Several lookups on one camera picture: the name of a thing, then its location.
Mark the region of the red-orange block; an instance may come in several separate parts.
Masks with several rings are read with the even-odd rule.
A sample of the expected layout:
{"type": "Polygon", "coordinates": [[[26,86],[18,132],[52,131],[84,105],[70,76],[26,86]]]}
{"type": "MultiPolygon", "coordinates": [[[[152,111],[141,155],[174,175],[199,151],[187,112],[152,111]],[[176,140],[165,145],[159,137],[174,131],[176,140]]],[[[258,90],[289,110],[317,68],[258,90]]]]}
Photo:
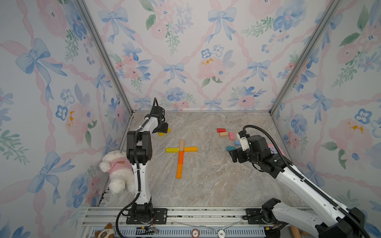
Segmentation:
{"type": "Polygon", "coordinates": [[[178,158],[178,165],[183,165],[183,162],[184,162],[184,152],[183,151],[180,151],[179,152],[179,158],[178,158]]]}

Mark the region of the orange small block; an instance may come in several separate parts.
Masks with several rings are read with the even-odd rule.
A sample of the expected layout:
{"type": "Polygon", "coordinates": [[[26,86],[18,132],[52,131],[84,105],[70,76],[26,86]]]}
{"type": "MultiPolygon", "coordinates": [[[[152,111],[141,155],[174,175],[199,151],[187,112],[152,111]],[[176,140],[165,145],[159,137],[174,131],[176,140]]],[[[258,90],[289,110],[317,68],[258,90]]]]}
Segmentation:
{"type": "Polygon", "coordinates": [[[181,179],[182,178],[182,170],[183,170],[183,165],[179,164],[177,167],[177,173],[176,173],[176,178],[181,179]]]}

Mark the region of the amber yellow block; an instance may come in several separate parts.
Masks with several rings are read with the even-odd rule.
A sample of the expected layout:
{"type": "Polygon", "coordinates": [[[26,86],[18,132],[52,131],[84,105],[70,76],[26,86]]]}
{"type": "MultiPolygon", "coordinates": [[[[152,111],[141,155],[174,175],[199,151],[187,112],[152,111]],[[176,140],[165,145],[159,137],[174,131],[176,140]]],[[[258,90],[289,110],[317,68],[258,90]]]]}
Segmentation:
{"type": "Polygon", "coordinates": [[[184,152],[198,152],[197,147],[185,147],[184,152]]]}

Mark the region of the lime yellow block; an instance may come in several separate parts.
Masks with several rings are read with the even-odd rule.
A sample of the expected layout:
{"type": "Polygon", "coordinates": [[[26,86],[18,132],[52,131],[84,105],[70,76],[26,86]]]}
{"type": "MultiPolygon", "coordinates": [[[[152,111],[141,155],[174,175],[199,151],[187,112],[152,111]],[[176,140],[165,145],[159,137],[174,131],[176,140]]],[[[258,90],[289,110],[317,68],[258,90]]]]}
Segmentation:
{"type": "Polygon", "coordinates": [[[166,148],[166,153],[179,153],[179,148],[166,148]]]}

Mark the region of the yellow long block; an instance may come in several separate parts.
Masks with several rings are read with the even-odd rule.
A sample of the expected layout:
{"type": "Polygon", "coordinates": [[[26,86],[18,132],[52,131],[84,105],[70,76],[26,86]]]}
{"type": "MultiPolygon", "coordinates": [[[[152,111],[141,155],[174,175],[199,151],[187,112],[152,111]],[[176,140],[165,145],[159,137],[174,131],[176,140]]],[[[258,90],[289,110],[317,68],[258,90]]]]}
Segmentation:
{"type": "Polygon", "coordinates": [[[167,129],[167,132],[158,132],[157,134],[158,134],[159,136],[164,136],[164,135],[167,135],[167,134],[170,133],[170,132],[171,132],[171,129],[168,128],[168,129],[167,129]]]}

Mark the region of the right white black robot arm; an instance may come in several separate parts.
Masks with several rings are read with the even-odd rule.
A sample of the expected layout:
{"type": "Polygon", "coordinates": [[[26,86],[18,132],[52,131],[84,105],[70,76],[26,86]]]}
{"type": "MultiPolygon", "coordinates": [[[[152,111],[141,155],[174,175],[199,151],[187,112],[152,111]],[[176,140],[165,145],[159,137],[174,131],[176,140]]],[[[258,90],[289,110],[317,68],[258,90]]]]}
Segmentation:
{"type": "Polygon", "coordinates": [[[272,198],[262,205],[259,213],[248,212],[246,220],[292,225],[316,238],[369,237],[362,211],[348,208],[315,186],[281,151],[272,153],[264,137],[255,135],[240,141],[241,147],[229,151],[234,163],[250,162],[260,172],[271,175],[294,191],[314,211],[313,214],[301,211],[272,198]]]}

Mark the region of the teal block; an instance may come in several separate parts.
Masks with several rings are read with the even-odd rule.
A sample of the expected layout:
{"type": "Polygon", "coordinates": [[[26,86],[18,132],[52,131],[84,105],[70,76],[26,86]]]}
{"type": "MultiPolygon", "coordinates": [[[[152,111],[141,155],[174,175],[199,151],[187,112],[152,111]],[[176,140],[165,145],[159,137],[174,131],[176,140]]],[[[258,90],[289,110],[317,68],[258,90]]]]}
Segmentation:
{"type": "Polygon", "coordinates": [[[232,150],[235,150],[235,149],[236,149],[235,146],[227,146],[227,147],[226,147],[226,150],[227,150],[227,151],[232,151],[232,150]]]}

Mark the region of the natural wood block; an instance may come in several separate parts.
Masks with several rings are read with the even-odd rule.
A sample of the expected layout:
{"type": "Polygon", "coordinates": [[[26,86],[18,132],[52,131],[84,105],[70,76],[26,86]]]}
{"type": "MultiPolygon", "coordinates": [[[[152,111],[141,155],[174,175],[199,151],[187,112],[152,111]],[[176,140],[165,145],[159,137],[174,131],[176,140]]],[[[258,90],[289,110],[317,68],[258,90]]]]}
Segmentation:
{"type": "Polygon", "coordinates": [[[179,151],[184,152],[184,149],[185,149],[185,141],[180,140],[179,151]]]}

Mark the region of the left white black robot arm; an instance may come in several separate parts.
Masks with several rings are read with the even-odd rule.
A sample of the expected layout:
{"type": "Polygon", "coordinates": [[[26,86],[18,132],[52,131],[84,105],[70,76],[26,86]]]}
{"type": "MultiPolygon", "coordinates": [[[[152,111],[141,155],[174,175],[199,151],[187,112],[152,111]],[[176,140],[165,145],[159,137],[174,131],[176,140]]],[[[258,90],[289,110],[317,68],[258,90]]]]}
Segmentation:
{"type": "Polygon", "coordinates": [[[152,159],[153,149],[151,135],[166,133],[165,110],[155,105],[144,118],[143,123],[127,134],[127,159],[133,168],[136,195],[127,215],[127,224],[148,224],[154,219],[154,209],[148,182],[148,164],[152,159]]]}

